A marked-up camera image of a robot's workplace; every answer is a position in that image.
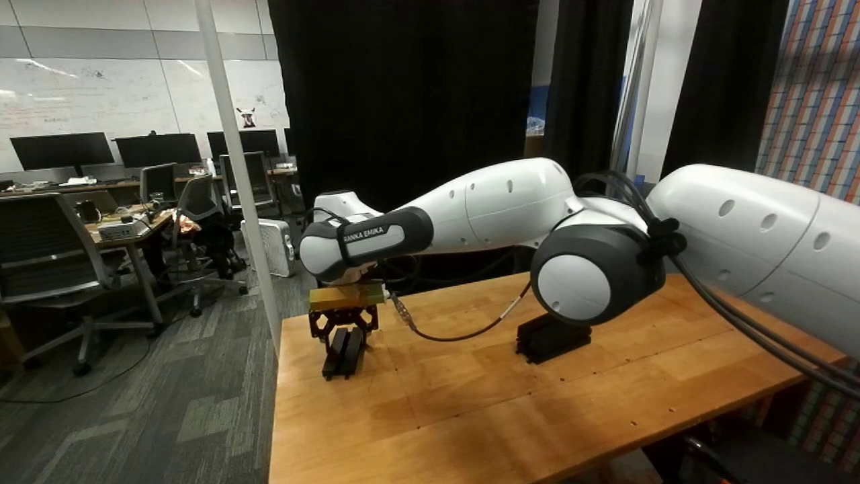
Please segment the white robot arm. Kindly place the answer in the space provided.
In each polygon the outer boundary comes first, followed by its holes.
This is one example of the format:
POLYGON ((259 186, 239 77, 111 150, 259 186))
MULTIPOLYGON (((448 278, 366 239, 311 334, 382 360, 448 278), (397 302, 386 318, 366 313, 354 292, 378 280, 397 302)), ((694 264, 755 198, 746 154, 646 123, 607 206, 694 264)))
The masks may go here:
POLYGON ((549 315, 597 326, 655 292, 671 265, 860 354, 860 206, 807 186, 685 165, 648 196, 580 196, 554 159, 466 171, 390 212, 351 192, 314 198, 300 264, 325 282, 396 256, 527 248, 549 315))

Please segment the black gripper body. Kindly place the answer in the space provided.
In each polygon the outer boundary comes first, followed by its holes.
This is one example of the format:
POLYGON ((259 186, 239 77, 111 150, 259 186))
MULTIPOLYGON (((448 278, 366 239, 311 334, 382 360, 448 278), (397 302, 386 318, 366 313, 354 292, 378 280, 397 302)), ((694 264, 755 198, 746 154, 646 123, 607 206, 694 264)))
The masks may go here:
POLYGON ((337 326, 357 326, 364 331, 377 331, 378 313, 373 306, 347 306, 310 315, 310 331, 314 339, 329 339, 337 326))

